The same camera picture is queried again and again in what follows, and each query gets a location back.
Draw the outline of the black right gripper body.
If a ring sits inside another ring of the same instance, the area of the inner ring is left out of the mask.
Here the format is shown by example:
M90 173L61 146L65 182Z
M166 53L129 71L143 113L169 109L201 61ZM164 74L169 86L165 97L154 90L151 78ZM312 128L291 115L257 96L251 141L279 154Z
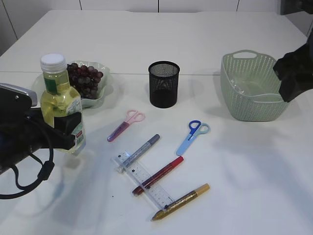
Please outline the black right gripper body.
M285 54L273 66L273 71L281 81L279 94L285 102L290 102L313 88L313 35L306 43L293 52Z

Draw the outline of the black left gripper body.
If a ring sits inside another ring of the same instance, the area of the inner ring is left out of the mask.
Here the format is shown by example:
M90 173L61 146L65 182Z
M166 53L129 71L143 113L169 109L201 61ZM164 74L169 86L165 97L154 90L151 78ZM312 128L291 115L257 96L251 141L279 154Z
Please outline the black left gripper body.
M34 157L37 150L44 148L49 150L49 160L53 160L51 139L42 120L24 117L0 125L1 171L7 171L29 156Z

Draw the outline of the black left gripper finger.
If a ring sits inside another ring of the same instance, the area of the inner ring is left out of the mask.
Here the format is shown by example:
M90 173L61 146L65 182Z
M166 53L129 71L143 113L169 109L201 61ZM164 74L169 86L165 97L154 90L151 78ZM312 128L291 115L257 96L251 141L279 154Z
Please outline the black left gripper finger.
M54 118L54 129L65 135L71 134L74 129L81 123L82 114L80 112L73 113L66 117Z
M74 135L65 135L57 130L48 130L49 143L54 149L61 149L67 152L74 152L76 138Z

